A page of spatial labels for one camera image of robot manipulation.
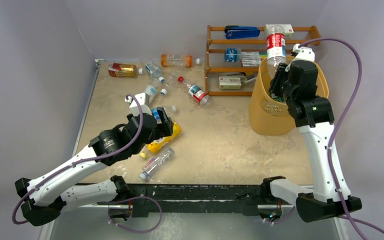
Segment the crushed blue label bottle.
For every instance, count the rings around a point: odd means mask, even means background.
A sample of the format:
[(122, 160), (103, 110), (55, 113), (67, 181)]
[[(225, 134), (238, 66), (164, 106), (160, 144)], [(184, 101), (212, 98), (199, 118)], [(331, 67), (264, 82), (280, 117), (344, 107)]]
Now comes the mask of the crushed blue label bottle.
[[(163, 117), (162, 117), (162, 114), (158, 112), (157, 108), (158, 107), (152, 108), (151, 113), (155, 118), (156, 122), (158, 124), (161, 124), (163, 122)], [(165, 114), (169, 119), (171, 119), (171, 117), (179, 113), (178, 108), (175, 105), (163, 105), (163, 106), (159, 106), (159, 108), (164, 109)]]

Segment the yellow plastic bin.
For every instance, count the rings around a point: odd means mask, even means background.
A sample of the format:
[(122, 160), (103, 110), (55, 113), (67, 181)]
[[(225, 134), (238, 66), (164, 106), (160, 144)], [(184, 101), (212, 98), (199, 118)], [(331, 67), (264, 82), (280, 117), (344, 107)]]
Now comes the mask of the yellow plastic bin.
[(260, 68), (248, 108), (250, 124), (256, 133), (280, 136), (294, 128), (333, 125), (335, 118), (328, 100), (327, 81), (319, 65), (315, 65), (318, 69), (317, 90), (316, 96), (310, 99), (271, 98), (269, 88), (273, 78)]

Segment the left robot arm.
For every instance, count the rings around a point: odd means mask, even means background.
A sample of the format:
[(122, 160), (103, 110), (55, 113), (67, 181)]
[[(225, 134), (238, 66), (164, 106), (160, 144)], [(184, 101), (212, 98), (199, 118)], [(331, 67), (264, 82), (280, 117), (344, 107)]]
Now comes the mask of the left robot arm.
[(42, 226), (69, 209), (91, 203), (126, 203), (130, 190), (121, 176), (95, 184), (79, 182), (91, 174), (138, 155), (145, 145), (173, 134), (174, 122), (163, 107), (102, 131), (79, 153), (49, 173), (35, 179), (20, 178), (14, 185), (20, 201), (12, 213), (16, 225)]

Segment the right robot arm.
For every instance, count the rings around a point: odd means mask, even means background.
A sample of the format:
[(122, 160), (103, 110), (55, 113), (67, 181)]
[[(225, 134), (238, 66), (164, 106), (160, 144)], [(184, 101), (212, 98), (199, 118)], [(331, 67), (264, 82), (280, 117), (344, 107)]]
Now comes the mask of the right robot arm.
[(304, 138), (310, 162), (313, 188), (294, 184), (283, 176), (265, 178), (260, 196), (268, 204), (281, 199), (295, 206), (300, 218), (311, 223), (343, 216), (362, 209), (344, 180), (336, 146), (331, 103), (318, 96), (316, 64), (294, 60), (278, 65), (269, 92), (282, 95), (295, 126)]

